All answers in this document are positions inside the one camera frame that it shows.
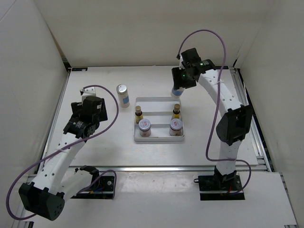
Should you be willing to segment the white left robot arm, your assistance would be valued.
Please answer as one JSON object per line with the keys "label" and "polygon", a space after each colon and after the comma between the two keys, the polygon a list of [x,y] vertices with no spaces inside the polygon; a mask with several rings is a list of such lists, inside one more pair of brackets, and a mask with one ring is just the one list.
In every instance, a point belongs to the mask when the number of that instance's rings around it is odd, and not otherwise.
{"label": "white left robot arm", "polygon": [[82,102],[71,104],[72,115],[63,129],[57,146],[59,153],[49,158],[43,170],[31,181],[23,183],[19,195],[26,210],[53,221],[61,214],[65,202],[79,190],[98,188],[100,179],[94,167],[82,167],[75,176],[63,181],[63,177],[76,154],[93,135],[100,122],[106,121],[105,100],[87,96]]}

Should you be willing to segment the white-lid spice jar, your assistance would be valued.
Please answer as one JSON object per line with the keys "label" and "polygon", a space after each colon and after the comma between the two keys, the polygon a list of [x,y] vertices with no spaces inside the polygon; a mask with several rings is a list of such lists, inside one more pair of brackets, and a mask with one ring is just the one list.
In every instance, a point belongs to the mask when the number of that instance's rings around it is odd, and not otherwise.
{"label": "white-lid spice jar", "polygon": [[183,122],[181,119],[173,118],[170,123],[169,134],[171,136],[181,136],[183,131]]}
{"label": "white-lid spice jar", "polygon": [[149,137],[151,135],[151,122],[148,119],[141,119],[138,127],[142,137]]}

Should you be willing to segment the tall blue-label shaker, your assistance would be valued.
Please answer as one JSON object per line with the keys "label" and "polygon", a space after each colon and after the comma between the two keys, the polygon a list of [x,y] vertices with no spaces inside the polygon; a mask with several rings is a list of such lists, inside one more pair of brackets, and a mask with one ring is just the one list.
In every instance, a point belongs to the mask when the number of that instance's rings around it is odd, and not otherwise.
{"label": "tall blue-label shaker", "polygon": [[179,89],[175,89],[174,87],[171,89],[171,96],[173,98],[179,99],[184,92],[184,88],[180,87]]}
{"label": "tall blue-label shaker", "polygon": [[120,84],[116,87],[116,91],[120,106],[122,108],[127,108],[130,105],[127,86],[124,84]]}

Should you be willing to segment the yellow-label sauce bottle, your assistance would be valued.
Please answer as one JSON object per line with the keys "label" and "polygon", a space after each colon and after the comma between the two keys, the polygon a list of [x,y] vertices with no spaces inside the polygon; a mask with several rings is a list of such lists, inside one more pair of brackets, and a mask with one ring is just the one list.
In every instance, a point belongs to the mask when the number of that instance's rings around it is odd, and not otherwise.
{"label": "yellow-label sauce bottle", "polygon": [[172,119],[181,119],[181,106],[180,104],[175,104],[172,111]]}
{"label": "yellow-label sauce bottle", "polygon": [[143,119],[143,113],[141,107],[137,105],[135,107],[135,123],[138,124]]}

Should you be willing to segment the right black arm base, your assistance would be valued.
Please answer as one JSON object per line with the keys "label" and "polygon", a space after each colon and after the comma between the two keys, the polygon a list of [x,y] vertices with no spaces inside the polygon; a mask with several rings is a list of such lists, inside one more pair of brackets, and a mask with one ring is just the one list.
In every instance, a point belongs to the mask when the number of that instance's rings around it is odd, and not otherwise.
{"label": "right black arm base", "polygon": [[193,182],[199,185],[201,201],[245,200],[239,175],[224,184],[214,175],[200,175]]}

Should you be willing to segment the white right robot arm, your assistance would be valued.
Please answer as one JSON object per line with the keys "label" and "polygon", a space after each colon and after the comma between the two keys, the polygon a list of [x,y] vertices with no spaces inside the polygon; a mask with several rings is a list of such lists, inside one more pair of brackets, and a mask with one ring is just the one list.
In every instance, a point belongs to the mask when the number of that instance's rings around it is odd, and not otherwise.
{"label": "white right robot arm", "polygon": [[171,70],[171,94],[180,97],[185,89],[201,85],[216,104],[215,115],[221,116],[211,127],[221,141],[219,158],[214,160],[213,184],[224,190],[236,176],[238,150],[250,130],[253,109],[233,96],[221,79],[223,70],[217,70],[209,59],[202,60],[195,48],[178,54],[177,59],[179,66]]}

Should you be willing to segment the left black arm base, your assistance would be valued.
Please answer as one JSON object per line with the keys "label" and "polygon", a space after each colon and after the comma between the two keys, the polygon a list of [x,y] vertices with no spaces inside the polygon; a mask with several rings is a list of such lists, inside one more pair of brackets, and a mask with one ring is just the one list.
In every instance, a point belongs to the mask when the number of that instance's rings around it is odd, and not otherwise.
{"label": "left black arm base", "polygon": [[102,173],[93,166],[82,166],[76,168],[77,171],[86,171],[92,175],[91,186],[72,196],[72,199],[106,199],[115,198],[117,174],[114,170],[106,170]]}

